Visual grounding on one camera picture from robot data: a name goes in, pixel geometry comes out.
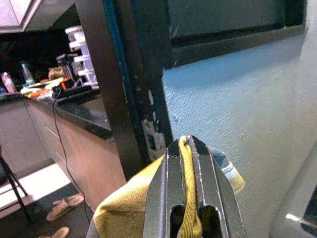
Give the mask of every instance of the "black metal tool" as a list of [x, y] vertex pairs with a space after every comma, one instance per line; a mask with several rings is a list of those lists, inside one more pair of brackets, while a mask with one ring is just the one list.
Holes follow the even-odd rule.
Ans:
[[[191, 136], [196, 197], [203, 238], [246, 238], [234, 191], [206, 144]], [[165, 152], [148, 192], [143, 238], [176, 238], [186, 206], [178, 140]]]

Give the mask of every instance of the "bottle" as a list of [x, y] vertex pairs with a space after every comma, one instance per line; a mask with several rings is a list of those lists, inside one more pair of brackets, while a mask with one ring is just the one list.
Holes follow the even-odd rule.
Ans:
[[8, 93], [16, 92], [13, 80], [12, 80], [12, 78], [10, 76], [10, 73], [8, 73], [8, 72], [2, 73], [1, 74], [1, 79], [2, 79], [2, 82], [3, 82], [4, 86], [6, 87], [6, 89], [8, 91]]
[[31, 85], [31, 84], [35, 84], [33, 75], [31, 74], [30, 70], [28, 69], [28, 64], [27, 62], [21, 62], [21, 66], [22, 66], [22, 74], [23, 77], [25, 79], [26, 84]]

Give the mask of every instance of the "wall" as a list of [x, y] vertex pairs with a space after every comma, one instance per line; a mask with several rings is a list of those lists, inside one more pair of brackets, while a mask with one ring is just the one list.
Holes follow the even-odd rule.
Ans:
[[288, 187], [317, 139], [317, 8], [306, 35], [166, 70], [174, 138], [224, 151], [246, 180], [237, 196], [250, 238], [267, 238]]

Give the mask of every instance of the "black chair leg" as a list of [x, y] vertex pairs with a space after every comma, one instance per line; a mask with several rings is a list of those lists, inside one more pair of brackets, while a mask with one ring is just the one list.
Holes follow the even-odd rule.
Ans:
[[11, 175], [11, 177], [14, 179], [14, 181], [18, 184], [18, 186], [20, 187], [20, 189], [23, 191], [25, 196], [28, 196], [28, 193], [25, 191], [24, 187], [21, 185], [20, 181], [17, 179], [17, 177], [15, 176], [15, 174], [12, 172], [12, 170], [10, 169], [10, 167], [8, 166], [8, 170], [9, 173]]
[[28, 211], [26, 210], [26, 207], [24, 206], [24, 203], [23, 203], [23, 201], [21, 199], [21, 196], [20, 196], [20, 194], [19, 194], [19, 192], [18, 192], [18, 190], [17, 190], [17, 188], [15, 186], [15, 183], [14, 183], [14, 180], [12, 178], [12, 175], [10, 174], [9, 166], [6, 163], [2, 163], [2, 165], [3, 165], [3, 169], [4, 169], [5, 173], [7, 174], [7, 178], [8, 178], [8, 180], [9, 180], [11, 186], [12, 186], [12, 189], [13, 189], [15, 195], [16, 195], [16, 198], [18, 199], [18, 202], [20, 203], [21, 209], [22, 209], [22, 211], [24, 213], [24, 216], [25, 216], [26, 220], [29, 223], [32, 223], [32, 220], [31, 220], [31, 218], [30, 218], [30, 216], [28, 214]]

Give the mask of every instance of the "floor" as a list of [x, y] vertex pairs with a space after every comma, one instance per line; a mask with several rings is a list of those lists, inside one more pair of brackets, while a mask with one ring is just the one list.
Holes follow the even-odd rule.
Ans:
[[[13, 212], [11, 210], [9, 215], [0, 219], [0, 238], [38, 238], [39, 236], [52, 236], [55, 231], [63, 226], [70, 228], [68, 238], [86, 237], [89, 222], [85, 213], [85, 204], [78, 206], [56, 221], [46, 221], [46, 215], [52, 209], [54, 201], [78, 193], [76, 188], [69, 183], [65, 174], [60, 174], [59, 167], [57, 168], [55, 168], [55, 165], [52, 165], [49, 169], [38, 171], [36, 172], [37, 174], [20, 180], [27, 192], [31, 195], [29, 198], [25, 197], [23, 199], [29, 204], [27, 205], [27, 210], [33, 223], [27, 223], [21, 209]], [[7, 191], [8, 189], [8, 187], [0, 188], [1, 191]], [[0, 207], [2, 207], [4, 203], [10, 202], [8, 197], [10, 196], [8, 194], [6, 195], [6, 193], [4, 196], [3, 194], [0, 195]], [[86, 205], [86, 208], [88, 218], [91, 219], [93, 212], [88, 205]]]

